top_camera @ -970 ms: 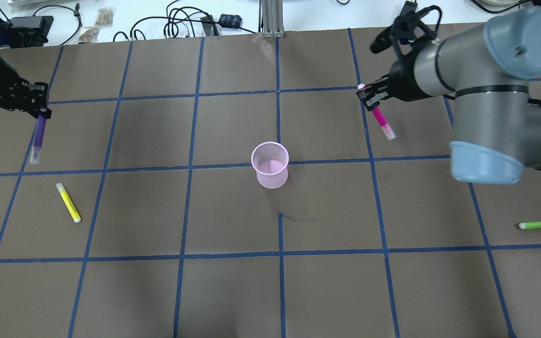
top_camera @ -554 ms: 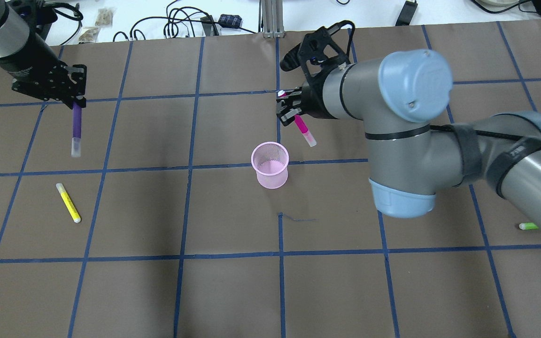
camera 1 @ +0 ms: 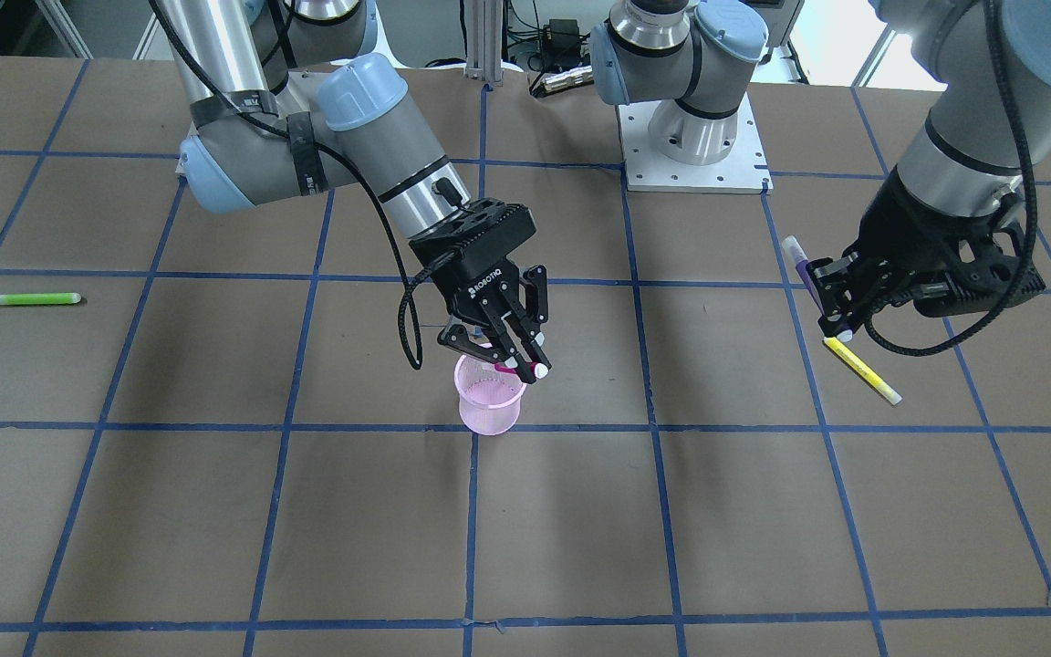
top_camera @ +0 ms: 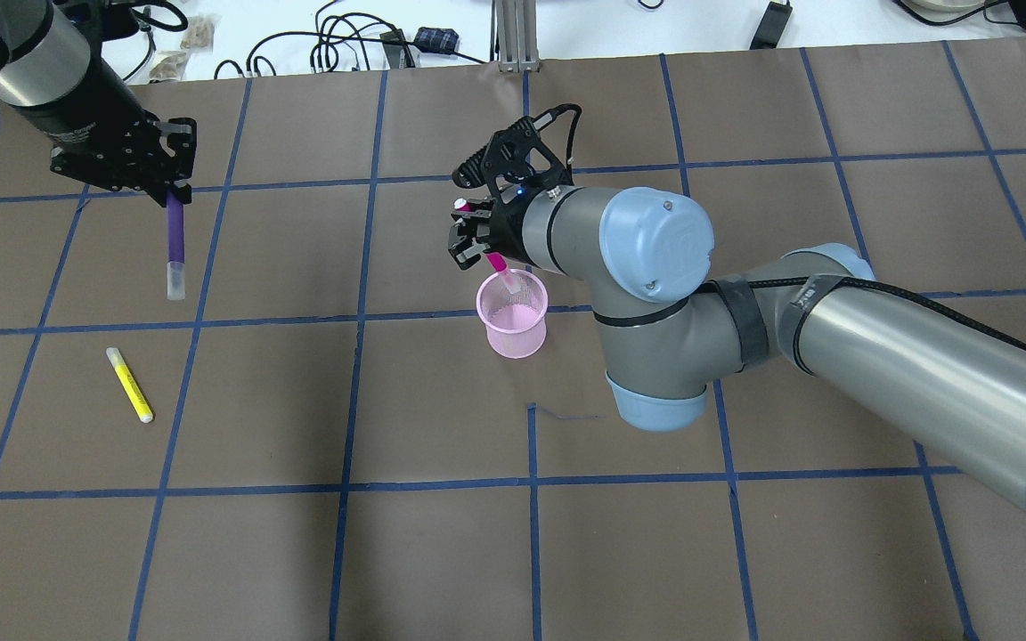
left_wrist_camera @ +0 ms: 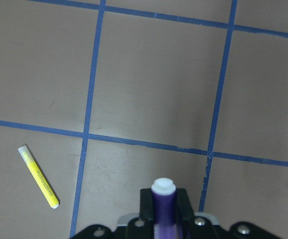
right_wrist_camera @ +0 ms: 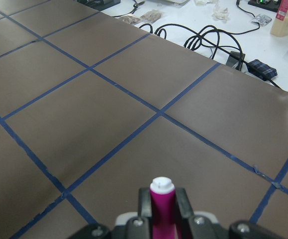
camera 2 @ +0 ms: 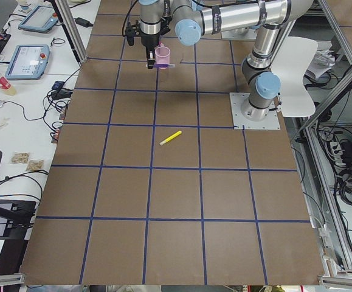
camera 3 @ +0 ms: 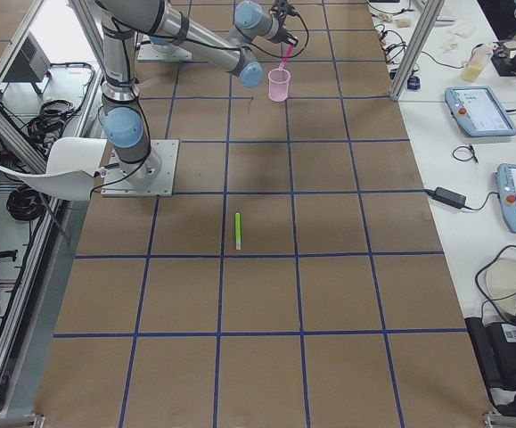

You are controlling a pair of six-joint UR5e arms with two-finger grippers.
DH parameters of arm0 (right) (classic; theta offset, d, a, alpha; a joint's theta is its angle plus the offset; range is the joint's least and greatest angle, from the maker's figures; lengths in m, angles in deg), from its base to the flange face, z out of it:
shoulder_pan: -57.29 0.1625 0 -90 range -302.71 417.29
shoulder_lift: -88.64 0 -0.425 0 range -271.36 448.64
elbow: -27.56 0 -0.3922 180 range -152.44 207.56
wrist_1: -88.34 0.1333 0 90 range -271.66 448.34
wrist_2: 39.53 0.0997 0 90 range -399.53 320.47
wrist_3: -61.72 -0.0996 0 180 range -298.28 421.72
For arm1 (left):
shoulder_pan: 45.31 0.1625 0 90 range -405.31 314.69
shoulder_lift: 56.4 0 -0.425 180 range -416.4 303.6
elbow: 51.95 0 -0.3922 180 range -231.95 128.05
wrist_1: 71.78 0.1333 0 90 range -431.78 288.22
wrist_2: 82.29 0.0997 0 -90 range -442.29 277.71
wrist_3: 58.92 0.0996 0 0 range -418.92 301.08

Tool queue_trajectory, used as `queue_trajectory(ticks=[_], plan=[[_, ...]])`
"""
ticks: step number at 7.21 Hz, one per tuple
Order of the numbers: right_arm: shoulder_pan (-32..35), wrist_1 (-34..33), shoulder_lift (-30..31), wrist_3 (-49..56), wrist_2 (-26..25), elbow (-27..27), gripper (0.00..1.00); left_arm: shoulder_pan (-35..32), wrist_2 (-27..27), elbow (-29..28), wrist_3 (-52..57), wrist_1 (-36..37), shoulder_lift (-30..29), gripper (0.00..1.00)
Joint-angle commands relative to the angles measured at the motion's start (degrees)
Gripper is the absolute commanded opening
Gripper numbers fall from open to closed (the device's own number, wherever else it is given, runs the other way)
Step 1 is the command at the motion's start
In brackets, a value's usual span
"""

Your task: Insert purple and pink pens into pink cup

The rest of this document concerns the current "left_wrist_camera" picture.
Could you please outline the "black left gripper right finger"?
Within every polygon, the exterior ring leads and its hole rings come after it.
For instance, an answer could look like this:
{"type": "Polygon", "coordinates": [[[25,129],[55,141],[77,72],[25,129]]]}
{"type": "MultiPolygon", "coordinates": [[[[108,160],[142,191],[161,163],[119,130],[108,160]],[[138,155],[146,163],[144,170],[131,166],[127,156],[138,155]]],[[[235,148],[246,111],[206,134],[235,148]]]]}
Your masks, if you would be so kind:
{"type": "Polygon", "coordinates": [[[189,200],[188,193],[184,188],[176,190],[176,222],[189,222],[194,218],[194,211],[189,200]]]}

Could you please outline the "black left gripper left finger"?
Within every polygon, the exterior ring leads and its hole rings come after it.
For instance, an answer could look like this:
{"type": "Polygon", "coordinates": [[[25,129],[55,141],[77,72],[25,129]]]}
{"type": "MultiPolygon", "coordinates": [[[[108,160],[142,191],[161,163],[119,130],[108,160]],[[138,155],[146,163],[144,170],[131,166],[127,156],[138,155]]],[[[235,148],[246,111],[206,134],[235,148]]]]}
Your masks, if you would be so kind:
{"type": "Polygon", "coordinates": [[[153,195],[150,188],[140,190],[140,218],[155,222],[153,195]]]}

